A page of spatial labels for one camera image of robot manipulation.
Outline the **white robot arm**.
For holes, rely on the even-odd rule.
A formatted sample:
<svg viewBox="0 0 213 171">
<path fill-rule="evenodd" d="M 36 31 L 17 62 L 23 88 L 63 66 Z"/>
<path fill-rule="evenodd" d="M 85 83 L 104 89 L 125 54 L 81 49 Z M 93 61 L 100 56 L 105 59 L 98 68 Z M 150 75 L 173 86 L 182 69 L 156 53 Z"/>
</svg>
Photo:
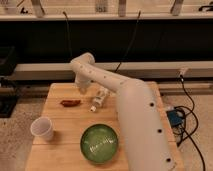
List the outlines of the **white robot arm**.
<svg viewBox="0 0 213 171">
<path fill-rule="evenodd" d="M 91 81 L 116 93 L 116 112 L 130 171 L 175 171 L 166 133 L 148 84 L 95 66 L 91 53 L 70 61 L 81 91 Z"/>
</svg>

